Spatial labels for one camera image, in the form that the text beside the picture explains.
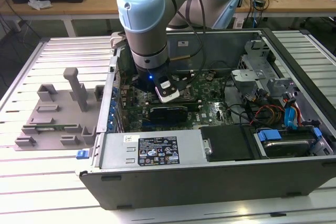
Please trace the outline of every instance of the light blue joint cap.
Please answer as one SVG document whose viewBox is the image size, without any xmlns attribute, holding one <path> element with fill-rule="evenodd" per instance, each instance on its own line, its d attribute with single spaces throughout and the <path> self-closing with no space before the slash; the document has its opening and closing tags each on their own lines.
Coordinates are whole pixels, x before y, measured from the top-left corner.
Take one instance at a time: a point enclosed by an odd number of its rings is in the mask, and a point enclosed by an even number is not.
<svg viewBox="0 0 336 224">
<path fill-rule="evenodd" d="M 230 24 L 238 6 L 238 2 L 239 0 L 230 0 L 218 20 L 213 25 L 212 29 L 224 29 Z"/>
<path fill-rule="evenodd" d="M 165 0 L 117 0 L 122 26 L 137 34 L 155 27 L 164 15 Z"/>
</svg>

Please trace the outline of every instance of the table leg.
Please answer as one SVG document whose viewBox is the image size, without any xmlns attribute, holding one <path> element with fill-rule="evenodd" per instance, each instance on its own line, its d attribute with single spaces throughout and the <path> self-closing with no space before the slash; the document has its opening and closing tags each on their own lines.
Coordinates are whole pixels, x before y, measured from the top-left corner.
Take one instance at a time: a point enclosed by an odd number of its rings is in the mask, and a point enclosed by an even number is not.
<svg viewBox="0 0 336 224">
<path fill-rule="evenodd" d="M 68 32 L 68 36 L 69 37 L 77 37 L 77 33 L 75 31 L 72 20 L 71 19 L 64 19 L 63 22 L 64 22 L 65 28 Z"/>
<path fill-rule="evenodd" d="M 298 22 L 299 18 L 298 17 L 295 17 L 292 21 L 292 24 L 290 25 L 289 29 L 293 29 L 295 30 L 296 29 L 296 23 Z"/>
<path fill-rule="evenodd" d="M 16 20 L 8 20 L 7 24 L 10 26 L 11 29 L 14 30 L 14 32 L 19 33 L 21 32 L 21 27 L 19 26 L 19 22 Z"/>
<path fill-rule="evenodd" d="M 111 25 L 111 20 L 110 19 L 105 19 L 106 26 L 107 26 L 107 32 L 112 33 L 112 25 Z"/>
<path fill-rule="evenodd" d="M 233 23 L 233 29 L 242 29 L 245 17 L 238 15 Z"/>
</svg>

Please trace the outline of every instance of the blue latch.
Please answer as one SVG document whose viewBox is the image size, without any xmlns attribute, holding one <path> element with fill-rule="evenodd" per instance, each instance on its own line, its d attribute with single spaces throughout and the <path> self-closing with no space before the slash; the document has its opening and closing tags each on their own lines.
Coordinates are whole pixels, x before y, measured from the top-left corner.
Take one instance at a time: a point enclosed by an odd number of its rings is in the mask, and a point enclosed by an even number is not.
<svg viewBox="0 0 336 224">
<path fill-rule="evenodd" d="M 317 139 L 321 139 L 322 138 L 322 132 L 320 131 L 319 128 L 314 128 L 313 132 L 314 132 L 315 136 L 317 137 Z"/>
<path fill-rule="evenodd" d="M 271 140 L 281 140 L 281 135 L 278 130 L 263 130 L 258 133 L 261 142 Z"/>
<path fill-rule="evenodd" d="M 296 130 L 298 127 L 294 125 L 294 119 L 296 117 L 296 111 L 292 107 L 288 107 L 285 109 L 285 126 Z"/>
<path fill-rule="evenodd" d="M 89 149 L 77 152 L 76 159 L 89 159 Z"/>
</svg>

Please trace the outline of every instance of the slatted metal table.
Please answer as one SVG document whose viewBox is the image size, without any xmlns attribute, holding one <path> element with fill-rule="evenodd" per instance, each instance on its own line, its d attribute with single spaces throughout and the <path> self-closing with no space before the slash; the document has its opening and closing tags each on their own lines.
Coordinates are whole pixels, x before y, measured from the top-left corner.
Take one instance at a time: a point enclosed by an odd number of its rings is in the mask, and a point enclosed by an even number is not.
<svg viewBox="0 0 336 224">
<path fill-rule="evenodd" d="M 333 57 L 308 35 L 297 31 L 276 35 L 336 105 Z M 105 211 L 76 176 L 75 171 L 86 162 L 75 159 L 76 150 L 13 150 L 22 125 L 39 99 L 36 91 L 42 83 L 50 82 L 57 90 L 68 90 L 70 85 L 62 73 L 66 67 L 77 67 L 79 81 L 88 89 L 94 88 L 104 84 L 111 56 L 109 37 L 57 38 L 41 42 L 3 97 L 0 103 L 0 223 L 336 221 L 336 179 L 304 197 Z M 286 75 L 281 63 L 277 65 Z"/>
</svg>

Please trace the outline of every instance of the warning label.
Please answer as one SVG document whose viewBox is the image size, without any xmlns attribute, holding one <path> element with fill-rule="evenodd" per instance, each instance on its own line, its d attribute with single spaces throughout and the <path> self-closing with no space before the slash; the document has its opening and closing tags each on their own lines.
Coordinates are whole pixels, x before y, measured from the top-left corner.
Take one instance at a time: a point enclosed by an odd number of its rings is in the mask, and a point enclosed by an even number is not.
<svg viewBox="0 0 336 224">
<path fill-rule="evenodd" d="M 176 136 L 139 138 L 140 166 L 179 164 Z"/>
</svg>

